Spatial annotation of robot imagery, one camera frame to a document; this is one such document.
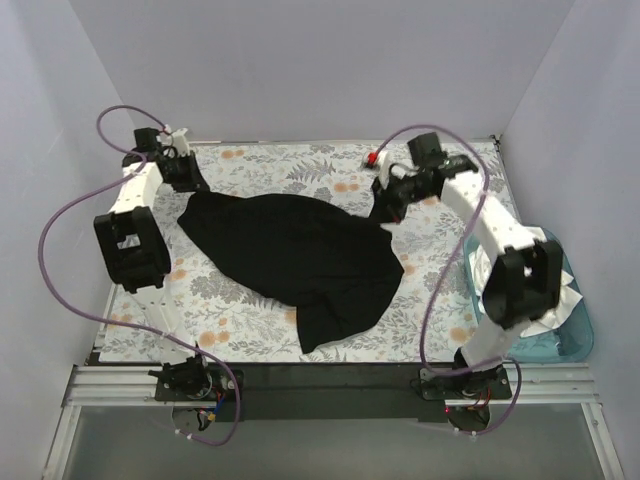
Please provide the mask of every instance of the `gray floor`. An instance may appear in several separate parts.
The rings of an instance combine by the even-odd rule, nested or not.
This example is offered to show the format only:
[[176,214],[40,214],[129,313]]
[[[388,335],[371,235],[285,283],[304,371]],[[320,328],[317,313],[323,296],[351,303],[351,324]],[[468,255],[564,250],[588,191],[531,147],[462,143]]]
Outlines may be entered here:
[[174,435],[170,416],[83,408],[65,479],[604,478],[579,405],[521,405],[476,442],[411,420],[269,421],[243,423],[231,443],[211,448]]

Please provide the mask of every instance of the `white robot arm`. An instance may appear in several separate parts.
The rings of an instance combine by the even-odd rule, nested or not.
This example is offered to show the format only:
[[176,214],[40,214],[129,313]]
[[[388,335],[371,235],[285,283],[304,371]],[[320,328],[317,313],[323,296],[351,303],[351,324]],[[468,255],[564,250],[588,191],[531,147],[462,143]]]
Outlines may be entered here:
[[[131,294],[148,324],[193,345],[166,281],[171,259],[152,214],[162,183],[172,185],[178,192],[209,191],[189,148],[186,131],[171,133],[165,129],[165,144],[156,129],[134,132],[135,150],[145,153],[148,163],[121,187],[109,212],[95,218],[94,228],[111,279]],[[139,157],[127,155],[123,175],[134,173],[139,162]],[[161,342],[159,360],[163,363],[182,362],[191,356],[173,342]]]
[[[393,163],[391,152],[369,154],[367,168],[379,169],[372,190],[371,218],[400,222],[409,204],[437,196],[465,223],[482,195],[483,178],[465,155],[442,151],[435,133],[408,142],[413,166]],[[402,167],[402,175],[393,173]],[[496,371],[502,358],[532,321],[558,305],[562,248],[540,242],[494,196],[487,194],[473,235],[489,256],[492,272],[483,291],[486,314],[471,339],[456,352],[454,368],[471,367],[478,379]]]

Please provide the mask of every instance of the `floral tablecloth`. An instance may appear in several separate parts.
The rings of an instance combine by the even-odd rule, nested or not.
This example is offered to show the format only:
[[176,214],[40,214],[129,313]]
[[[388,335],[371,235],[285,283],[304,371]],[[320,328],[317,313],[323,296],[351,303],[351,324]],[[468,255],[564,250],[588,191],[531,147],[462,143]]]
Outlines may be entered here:
[[[491,170],[491,191],[513,212],[504,172],[490,142],[475,143]],[[353,214],[367,215],[373,204],[374,173],[360,169],[375,145],[293,144],[198,146],[202,174],[215,191],[250,197],[293,193],[331,202]],[[446,145],[462,152],[457,145]],[[406,145],[392,145],[394,159],[410,162]],[[436,278],[462,233],[451,210],[428,199],[409,207],[407,218],[389,228],[392,247],[405,274],[391,306],[371,330],[302,355],[295,308],[265,299],[223,276],[196,248],[176,220],[189,194],[163,185],[154,215],[172,257],[171,290],[188,331],[199,345],[232,362],[413,362],[418,337]],[[116,294],[111,316],[144,322],[124,291]],[[476,325],[460,258],[436,303],[427,332],[431,360],[450,361]],[[157,361],[156,339],[145,332],[109,327],[101,361]]]

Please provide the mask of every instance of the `black t-shirt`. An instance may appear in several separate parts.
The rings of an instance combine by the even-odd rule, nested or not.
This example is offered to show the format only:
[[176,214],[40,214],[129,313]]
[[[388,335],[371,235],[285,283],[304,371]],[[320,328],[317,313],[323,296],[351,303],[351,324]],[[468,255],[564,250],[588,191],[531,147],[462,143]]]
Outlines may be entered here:
[[404,273],[391,233],[314,198],[199,192],[178,224],[223,274],[297,307],[303,353],[373,327]]

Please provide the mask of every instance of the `blue plastic tray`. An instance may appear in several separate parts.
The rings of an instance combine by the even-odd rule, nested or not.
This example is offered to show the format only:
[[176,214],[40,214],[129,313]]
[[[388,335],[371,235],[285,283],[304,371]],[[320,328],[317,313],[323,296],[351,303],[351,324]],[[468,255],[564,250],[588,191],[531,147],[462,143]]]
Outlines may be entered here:
[[[549,240],[558,240],[551,232],[542,229]],[[471,277],[471,265],[469,254],[475,252],[479,242],[475,237],[470,237],[464,243],[464,265],[467,271],[467,283],[473,301],[473,310],[476,319],[482,317],[478,306],[479,298],[475,294],[473,279]],[[569,260],[565,255],[562,261],[562,268],[565,272],[574,277],[569,284],[576,292],[580,292],[575,275],[569,265]],[[593,328],[587,313],[584,300],[581,300],[573,309],[571,315],[559,328],[535,335],[533,337],[520,338],[509,351],[509,355],[515,357],[519,362],[525,363],[570,363],[581,362],[591,352],[593,348]]]

